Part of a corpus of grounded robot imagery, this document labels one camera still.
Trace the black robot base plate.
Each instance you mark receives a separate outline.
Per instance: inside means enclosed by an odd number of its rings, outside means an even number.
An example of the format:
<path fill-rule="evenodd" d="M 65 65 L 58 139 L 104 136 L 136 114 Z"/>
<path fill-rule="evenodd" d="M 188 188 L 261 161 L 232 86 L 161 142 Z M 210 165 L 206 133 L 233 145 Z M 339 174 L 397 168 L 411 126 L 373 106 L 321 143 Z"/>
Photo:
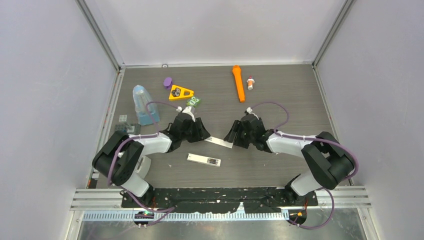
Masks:
<path fill-rule="evenodd" d="M 277 213 L 282 207 L 303 208 L 318 205 L 317 196 L 310 192 L 295 197 L 278 187 L 218 187 L 218 188 L 150 188 L 142 197 L 131 197 L 121 191 L 122 208 L 149 208 L 174 213 L 234 213 L 243 206 L 247 214 Z"/>

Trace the white rectangular thermometer device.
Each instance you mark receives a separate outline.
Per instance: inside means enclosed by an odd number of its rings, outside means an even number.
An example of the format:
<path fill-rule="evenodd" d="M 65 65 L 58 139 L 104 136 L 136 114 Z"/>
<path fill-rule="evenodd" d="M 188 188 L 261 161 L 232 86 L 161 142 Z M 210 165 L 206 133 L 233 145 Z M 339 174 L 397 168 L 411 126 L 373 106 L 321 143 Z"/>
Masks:
<path fill-rule="evenodd" d="M 221 166 L 221 160 L 218 158 L 212 158 L 212 157 L 197 155 L 193 153 L 188 154 L 187 160 L 190 162 L 204 164 L 204 165 L 213 166 L 213 167 Z"/>

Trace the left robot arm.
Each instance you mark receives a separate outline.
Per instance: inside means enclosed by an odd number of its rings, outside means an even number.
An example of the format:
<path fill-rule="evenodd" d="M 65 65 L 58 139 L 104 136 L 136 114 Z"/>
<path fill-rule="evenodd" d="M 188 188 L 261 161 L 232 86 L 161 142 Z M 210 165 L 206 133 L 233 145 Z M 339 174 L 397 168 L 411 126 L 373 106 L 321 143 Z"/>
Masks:
<path fill-rule="evenodd" d="M 134 195 L 141 207 L 153 202 L 153 187 L 145 181 L 150 164 L 142 157 L 151 154 L 166 154 L 181 146 L 183 141 L 195 143 L 211 135 L 202 119 L 179 113 L 164 130 L 152 135 L 132 135 L 115 131 L 92 160 L 92 167 L 108 178 L 108 181 Z"/>

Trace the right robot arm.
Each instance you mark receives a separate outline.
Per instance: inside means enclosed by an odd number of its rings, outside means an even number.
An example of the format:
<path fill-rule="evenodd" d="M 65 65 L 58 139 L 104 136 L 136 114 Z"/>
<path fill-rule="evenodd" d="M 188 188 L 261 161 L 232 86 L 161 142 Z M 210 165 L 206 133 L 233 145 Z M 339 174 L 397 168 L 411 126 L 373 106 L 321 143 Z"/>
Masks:
<path fill-rule="evenodd" d="M 224 141 L 245 149 L 253 145 L 259 151 L 303 158 L 308 171 L 284 187 L 285 198 L 291 205 L 299 205 L 315 190 L 333 190 L 357 170 L 355 158 L 331 133 L 301 136 L 266 129 L 262 119 L 253 113 L 235 120 Z"/>

